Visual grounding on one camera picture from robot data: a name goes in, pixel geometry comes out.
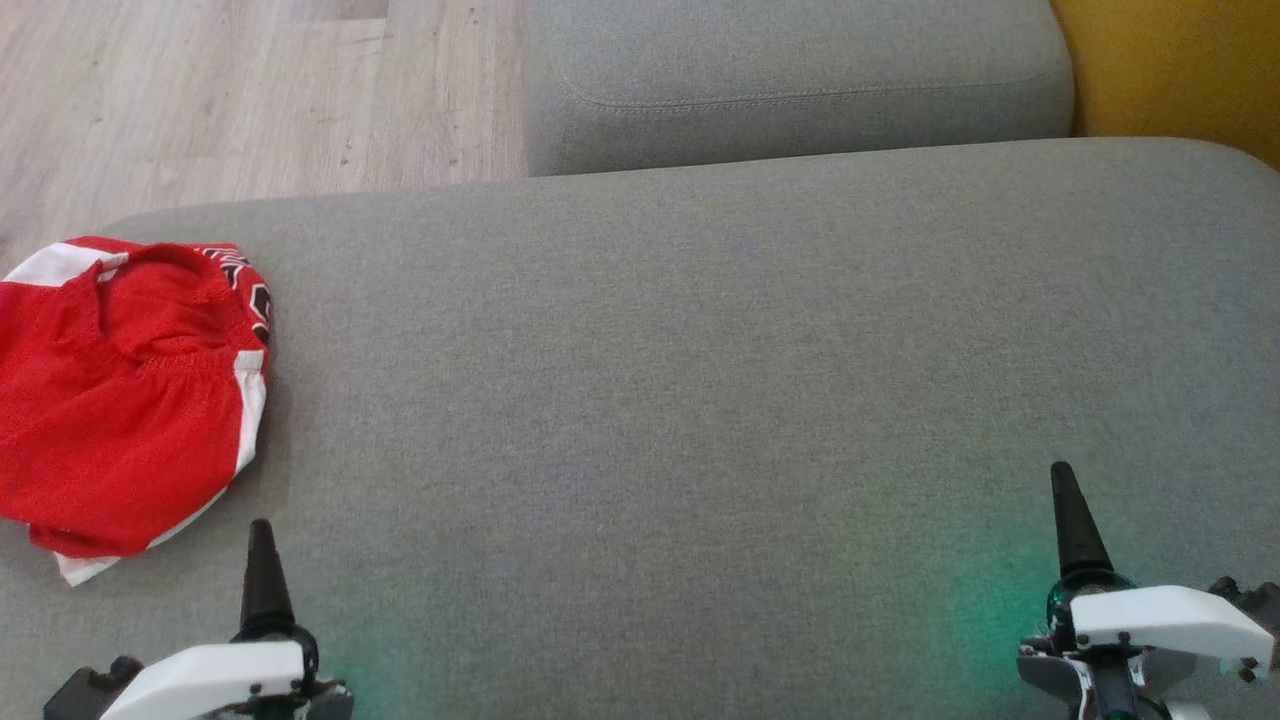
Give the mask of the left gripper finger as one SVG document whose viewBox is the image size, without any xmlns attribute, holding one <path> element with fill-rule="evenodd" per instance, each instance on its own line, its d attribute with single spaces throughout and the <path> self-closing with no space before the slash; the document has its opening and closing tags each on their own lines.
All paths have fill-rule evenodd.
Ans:
<svg viewBox="0 0 1280 720">
<path fill-rule="evenodd" d="M 268 519 L 255 519 L 250 524 L 239 634 L 287 634 L 292 632 L 294 624 L 291 594 L 271 523 Z"/>
</svg>

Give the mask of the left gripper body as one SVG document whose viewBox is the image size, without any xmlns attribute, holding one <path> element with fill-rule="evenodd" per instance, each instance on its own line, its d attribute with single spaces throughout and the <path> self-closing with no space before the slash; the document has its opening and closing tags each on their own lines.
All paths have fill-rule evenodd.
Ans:
<svg viewBox="0 0 1280 720">
<path fill-rule="evenodd" d="M 242 623 L 232 638 L 234 643 L 291 641 L 302 650 L 303 675 L 282 694 L 268 694 L 252 685 L 250 697 L 237 705 L 219 708 L 216 719 L 349 719 L 355 696 L 340 679 L 323 680 L 319 671 L 319 644 L 301 625 L 287 620 L 252 620 Z"/>
</svg>

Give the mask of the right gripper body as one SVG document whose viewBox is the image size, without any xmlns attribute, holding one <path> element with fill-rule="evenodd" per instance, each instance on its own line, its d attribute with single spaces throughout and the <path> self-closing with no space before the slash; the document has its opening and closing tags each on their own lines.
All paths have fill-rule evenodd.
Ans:
<svg viewBox="0 0 1280 720">
<path fill-rule="evenodd" d="M 1071 601 L 1107 592 L 1152 594 L 1171 600 L 1185 594 L 1192 603 L 1203 603 L 1202 592 L 1180 585 L 1139 589 L 1126 577 L 1112 570 L 1062 570 L 1046 600 L 1047 625 L 1038 635 L 1021 641 L 1018 671 L 1034 688 L 1068 705 L 1073 719 L 1202 719 L 1201 705 L 1174 705 L 1146 692 L 1149 678 L 1144 660 L 1160 655 L 1172 664 L 1165 674 L 1179 683 L 1196 669 L 1193 653 L 1162 647 L 1137 646 L 1120 637 L 1116 644 L 1091 644 L 1079 639 Z"/>
</svg>

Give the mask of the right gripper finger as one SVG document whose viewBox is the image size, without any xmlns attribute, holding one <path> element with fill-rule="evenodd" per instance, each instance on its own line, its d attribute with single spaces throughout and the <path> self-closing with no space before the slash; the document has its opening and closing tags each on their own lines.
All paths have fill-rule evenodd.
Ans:
<svg viewBox="0 0 1280 720">
<path fill-rule="evenodd" d="M 1056 461 L 1050 469 L 1060 577 L 1114 573 L 1114 565 L 1079 487 L 1073 466 Z"/>
</svg>

